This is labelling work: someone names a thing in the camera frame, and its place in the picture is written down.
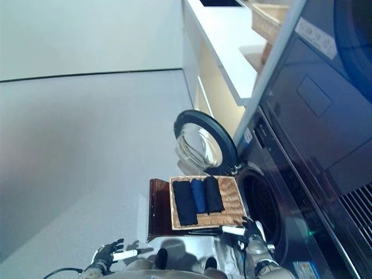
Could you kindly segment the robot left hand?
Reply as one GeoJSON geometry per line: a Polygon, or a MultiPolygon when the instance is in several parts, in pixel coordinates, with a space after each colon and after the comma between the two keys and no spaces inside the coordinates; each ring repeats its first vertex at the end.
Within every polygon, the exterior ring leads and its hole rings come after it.
{"type": "Polygon", "coordinates": [[[92,257],[91,263],[102,262],[106,265],[137,256],[139,251],[132,249],[124,251],[124,239],[120,238],[112,243],[104,244],[98,248],[92,257]]]}

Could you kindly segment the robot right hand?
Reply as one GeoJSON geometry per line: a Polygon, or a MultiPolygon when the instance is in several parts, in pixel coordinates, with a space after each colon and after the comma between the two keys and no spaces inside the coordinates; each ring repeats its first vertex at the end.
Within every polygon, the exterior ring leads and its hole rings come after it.
{"type": "Polygon", "coordinates": [[[250,217],[243,217],[243,222],[240,227],[237,226],[221,226],[223,233],[236,235],[243,239],[249,239],[250,237],[258,237],[263,242],[266,242],[266,236],[263,231],[261,222],[254,221],[250,217]]]}

